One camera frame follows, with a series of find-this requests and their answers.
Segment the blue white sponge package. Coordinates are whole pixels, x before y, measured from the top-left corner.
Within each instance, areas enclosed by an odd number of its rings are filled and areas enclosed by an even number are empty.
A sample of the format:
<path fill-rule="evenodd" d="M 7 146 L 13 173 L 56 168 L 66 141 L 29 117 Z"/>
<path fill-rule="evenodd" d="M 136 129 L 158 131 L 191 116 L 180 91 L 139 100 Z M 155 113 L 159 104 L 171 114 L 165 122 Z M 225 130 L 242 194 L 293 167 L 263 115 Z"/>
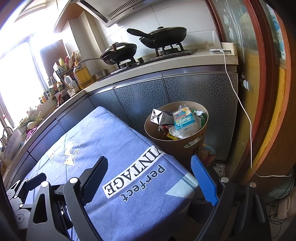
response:
<path fill-rule="evenodd" d="M 173 112 L 173 119 L 176 131 L 182 131 L 191 127 L 196 128 L 196 120 L 187 106 L 183 106 Z"/>

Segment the white black small carton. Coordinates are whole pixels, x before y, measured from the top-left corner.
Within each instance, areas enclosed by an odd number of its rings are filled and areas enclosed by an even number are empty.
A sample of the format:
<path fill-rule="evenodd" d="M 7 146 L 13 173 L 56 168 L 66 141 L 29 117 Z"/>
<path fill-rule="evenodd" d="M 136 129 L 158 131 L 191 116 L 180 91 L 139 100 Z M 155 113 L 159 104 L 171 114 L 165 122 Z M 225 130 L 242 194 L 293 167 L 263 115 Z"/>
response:
<path fill-rule="evenodd" d="M 169 111 L 153 109 L 150 117 L 150 122 L 158 126 L 174 125 L 173 114 Z"/>

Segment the green white snack wrapper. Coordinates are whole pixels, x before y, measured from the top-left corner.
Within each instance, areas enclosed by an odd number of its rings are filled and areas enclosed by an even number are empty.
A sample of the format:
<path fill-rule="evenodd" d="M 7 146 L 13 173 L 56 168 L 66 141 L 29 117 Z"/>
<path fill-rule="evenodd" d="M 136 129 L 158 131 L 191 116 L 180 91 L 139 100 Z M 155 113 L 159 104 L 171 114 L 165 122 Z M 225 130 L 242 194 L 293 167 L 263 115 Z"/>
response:
<path fill-rule="evenodd" d="M 193 115 L 195 116 L 198 122 L 205 123 L 206 116 L 202 110 L 193 110 Z"/>

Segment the brown round trash bin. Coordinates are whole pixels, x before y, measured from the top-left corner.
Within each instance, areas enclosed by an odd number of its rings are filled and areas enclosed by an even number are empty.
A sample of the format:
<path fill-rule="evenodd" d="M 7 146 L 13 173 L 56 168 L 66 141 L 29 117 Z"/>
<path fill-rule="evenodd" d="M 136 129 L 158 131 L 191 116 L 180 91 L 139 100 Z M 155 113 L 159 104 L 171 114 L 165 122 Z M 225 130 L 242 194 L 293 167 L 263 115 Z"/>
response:
<path fill-rule="evenodd" d="M 191 127 L 176 131 L 174 125 L 158 126 L 151 123 L 150 114 L 145 121 L 144 129 L 148 137 L 165 153 L 177 159 L 187 170 L 191 170 L 191 157 L 201 154 L 204 143 L 209 120 L 207 109 L 203 105 L 192 101 L 177 101 L 155 109 L 173 113 L 183 106 L 187 106 L 191 112 L 193 110 L 202 110 L 206 116 L 205 123 L 198 122 L 194 116 L 197 123 L 196 128 Z"/>

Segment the grey kitchen cabinet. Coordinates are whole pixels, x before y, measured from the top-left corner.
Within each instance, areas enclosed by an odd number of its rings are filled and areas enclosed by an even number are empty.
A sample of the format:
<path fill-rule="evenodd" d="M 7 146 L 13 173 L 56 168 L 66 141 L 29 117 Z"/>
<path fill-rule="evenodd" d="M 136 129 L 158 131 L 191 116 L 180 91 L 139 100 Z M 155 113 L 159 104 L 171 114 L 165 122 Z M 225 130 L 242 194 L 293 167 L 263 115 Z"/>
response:
<path fill-rule="evenodd" d="M 23 145 L 4 173 L 4 185 L 24 178 L 59 138 L 98 106 L 117 115 L 139 133 L 152 109 L 193 101 L 209 113 L 205 143 L 218 160 L 226 160 L 234 133 L 238 89 L 237 66 L 188 67 L 139 76 L 82 91 L 49 115 Z"/>

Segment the glass sliding door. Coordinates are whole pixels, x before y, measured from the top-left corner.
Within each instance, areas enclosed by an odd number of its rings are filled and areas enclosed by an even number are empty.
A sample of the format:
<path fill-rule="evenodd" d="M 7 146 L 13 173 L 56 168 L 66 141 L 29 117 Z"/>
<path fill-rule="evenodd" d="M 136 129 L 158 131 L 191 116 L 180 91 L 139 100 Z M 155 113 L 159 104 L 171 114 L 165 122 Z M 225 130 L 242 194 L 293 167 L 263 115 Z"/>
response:
<path fill-rule="evenodd" d="M 230 178 L 266 191 L 295 164 L 295 39 L 267 1 L 207 1 L 221 42 L 236 45 L 238 104 Z"/>

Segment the white patterned basin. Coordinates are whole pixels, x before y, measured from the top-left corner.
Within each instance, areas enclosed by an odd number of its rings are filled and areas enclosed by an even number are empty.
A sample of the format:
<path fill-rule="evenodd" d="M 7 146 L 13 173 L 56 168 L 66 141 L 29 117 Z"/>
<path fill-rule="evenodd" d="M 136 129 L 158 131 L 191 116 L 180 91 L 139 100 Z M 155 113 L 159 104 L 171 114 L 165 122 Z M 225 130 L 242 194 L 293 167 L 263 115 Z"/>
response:
<path fill-rule="evenodd" d="M 4 160 L 12 161 L 17 154 L 21 144 L 23 142 L 23 137 L 20 130 L 15 130 L 11 137 L 9 138 L 8 144 L 4 149 Z"/>

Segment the blue printed tablecloth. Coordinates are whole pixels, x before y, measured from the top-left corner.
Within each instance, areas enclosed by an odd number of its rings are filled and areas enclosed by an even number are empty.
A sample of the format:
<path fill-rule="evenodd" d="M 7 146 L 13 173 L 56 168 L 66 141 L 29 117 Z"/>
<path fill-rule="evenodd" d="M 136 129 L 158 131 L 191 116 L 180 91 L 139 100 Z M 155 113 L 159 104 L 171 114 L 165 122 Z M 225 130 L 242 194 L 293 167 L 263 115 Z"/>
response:
<path fill-rule="evenodd" d="M 195 195 L 196 178 L 173 156 L 97 107 L 46 151 L 27 174 L 64 184 L 100 157 L 107 172 L 85 209 L 103 240 L 168 240 Z"/>

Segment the white plastic jug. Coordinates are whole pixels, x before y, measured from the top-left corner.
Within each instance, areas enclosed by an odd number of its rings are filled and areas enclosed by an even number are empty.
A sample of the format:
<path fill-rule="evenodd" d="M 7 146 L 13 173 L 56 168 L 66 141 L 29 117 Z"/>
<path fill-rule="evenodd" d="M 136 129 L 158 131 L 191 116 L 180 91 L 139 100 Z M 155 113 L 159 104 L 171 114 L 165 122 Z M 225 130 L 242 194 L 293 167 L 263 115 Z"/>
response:
<path fill-rule="evenodd" d="M 64 82 L 67 84 L 68 88 L 74 89 L 76 93 L 79 91 L 79 86 L 77 85 L 76 81 L 71 78 L 70 75 L 64 74 Z"/>

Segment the yellow cooking oil bottle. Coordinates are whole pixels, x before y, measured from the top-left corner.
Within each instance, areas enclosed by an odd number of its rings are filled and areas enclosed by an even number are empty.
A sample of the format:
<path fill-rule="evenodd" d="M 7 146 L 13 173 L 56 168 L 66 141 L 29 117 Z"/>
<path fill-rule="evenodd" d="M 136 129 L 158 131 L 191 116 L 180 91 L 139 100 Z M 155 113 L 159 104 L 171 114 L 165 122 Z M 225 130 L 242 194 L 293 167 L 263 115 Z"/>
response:
<path fill-rule="evenodd" d="M 85 89 L 94 83 L 94 79 L 84 63 L 75 61 L 73 73 L 81 89 Z"/>

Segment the white phone on counter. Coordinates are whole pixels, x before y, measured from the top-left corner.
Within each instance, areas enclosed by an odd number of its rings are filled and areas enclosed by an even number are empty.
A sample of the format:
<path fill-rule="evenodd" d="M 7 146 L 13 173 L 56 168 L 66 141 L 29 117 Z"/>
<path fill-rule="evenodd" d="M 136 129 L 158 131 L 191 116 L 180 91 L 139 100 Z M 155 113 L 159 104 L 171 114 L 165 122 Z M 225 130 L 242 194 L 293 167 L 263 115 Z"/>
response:
<path fill-rule="evenodd" d="M 209 52 L 211 54 L 232 54 L 229 49 L 210 49 Z"/>

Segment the black wok with lid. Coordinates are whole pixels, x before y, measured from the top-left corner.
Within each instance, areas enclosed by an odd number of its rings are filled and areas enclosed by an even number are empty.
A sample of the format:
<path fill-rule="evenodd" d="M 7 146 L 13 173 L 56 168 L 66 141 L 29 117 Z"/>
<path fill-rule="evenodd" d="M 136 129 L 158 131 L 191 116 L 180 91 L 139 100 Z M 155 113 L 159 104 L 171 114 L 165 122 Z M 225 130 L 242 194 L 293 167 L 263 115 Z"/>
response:
<path fill-rule="evenodd" d="M 99 58 L 89 58 L 78 62 L 76 65 L 85 63 L 90 60 L 102 60 L 108 65 L 119 64 L 129 60 L 132 64 L 136 63 L 134 56 L 137 52 L 137 45 L 133 43 L 113 43 L 107 48 Z"/>

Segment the black gas stove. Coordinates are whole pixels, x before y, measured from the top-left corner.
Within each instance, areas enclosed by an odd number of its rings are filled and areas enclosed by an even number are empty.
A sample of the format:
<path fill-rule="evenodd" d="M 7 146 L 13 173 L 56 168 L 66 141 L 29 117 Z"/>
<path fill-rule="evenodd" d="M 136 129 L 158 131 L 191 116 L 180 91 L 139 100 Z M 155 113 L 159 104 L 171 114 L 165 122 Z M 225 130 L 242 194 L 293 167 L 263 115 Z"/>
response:
<path fill-rule="evenodd" d="M 149 63 L 154 63 L 162 60 L 167 60 L 175 57 L 183 57 L 196 53 L 197 47 L 183 47 L 181 44 L 166 46 L 165 48 L 154 49 L 154 51 L 145 56 L 133 56 L 132 59 L 115 64 L 112 68 L 107 69 L 108 75 L 114 75 L 116 72 L 132 69 L 137 66 L 142 66 Z"/>

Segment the black frying pan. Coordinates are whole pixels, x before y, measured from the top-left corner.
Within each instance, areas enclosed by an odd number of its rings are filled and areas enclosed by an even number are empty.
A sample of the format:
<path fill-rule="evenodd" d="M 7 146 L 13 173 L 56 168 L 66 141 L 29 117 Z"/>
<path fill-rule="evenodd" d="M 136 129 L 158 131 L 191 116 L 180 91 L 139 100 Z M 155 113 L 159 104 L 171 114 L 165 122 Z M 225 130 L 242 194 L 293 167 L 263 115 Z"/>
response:
<path fill-rule="evenodd" d="M 187 35 L 187 29 L 184 27 L 158 27 L 157 30 L 150 33 L 128 28 L 127 32 L 133 36 L 139 37 L 142 44 L 151 49 L 159 49 L 179 44 L 184 41 Z"/>

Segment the steel range hood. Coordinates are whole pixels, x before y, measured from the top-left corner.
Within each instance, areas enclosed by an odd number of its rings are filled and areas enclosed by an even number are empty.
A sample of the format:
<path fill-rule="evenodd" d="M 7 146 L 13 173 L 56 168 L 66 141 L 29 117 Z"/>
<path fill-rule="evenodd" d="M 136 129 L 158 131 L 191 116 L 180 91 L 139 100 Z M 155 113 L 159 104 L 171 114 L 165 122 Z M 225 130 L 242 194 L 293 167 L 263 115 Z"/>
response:
<path fill-rule="evenodd" d="M 155 0 L 78 0 L 71 3 L 78 4 L 106 27 L 110 27 L 127 16 L 158 3 Z"/>

